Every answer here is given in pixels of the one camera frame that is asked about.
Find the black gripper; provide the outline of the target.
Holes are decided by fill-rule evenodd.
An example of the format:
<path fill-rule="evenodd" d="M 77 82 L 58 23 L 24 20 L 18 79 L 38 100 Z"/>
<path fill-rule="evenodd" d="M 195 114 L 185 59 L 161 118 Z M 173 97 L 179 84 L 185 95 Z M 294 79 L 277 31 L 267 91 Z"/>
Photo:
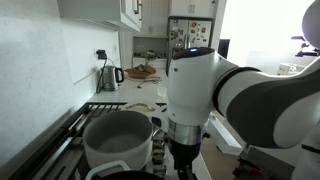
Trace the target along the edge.
<path fill-rule="evenodd" d="M 169 140 L 169 151 L 173 156 L 174 170 L 177 172 L 179 180 L 198 180 L 193 172 L 192 162 L 200 153 L 201 144 L 184 145 Z"/>

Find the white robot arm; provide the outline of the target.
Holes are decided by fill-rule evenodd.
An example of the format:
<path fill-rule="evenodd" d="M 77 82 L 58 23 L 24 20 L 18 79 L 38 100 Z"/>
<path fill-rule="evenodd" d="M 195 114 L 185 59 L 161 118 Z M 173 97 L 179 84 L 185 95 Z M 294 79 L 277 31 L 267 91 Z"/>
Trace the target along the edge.
<path fill-rule="evenodd" d="M 209 113 L 217 110 L 249 145 L 291 148 L 300 157 L 291 178 L 320 180 L 320 59 L 292 76 L 240 67 L 208 47 L 184 49 L 168 72 L 169 144 L 174 168 L 192 180 Z"/>

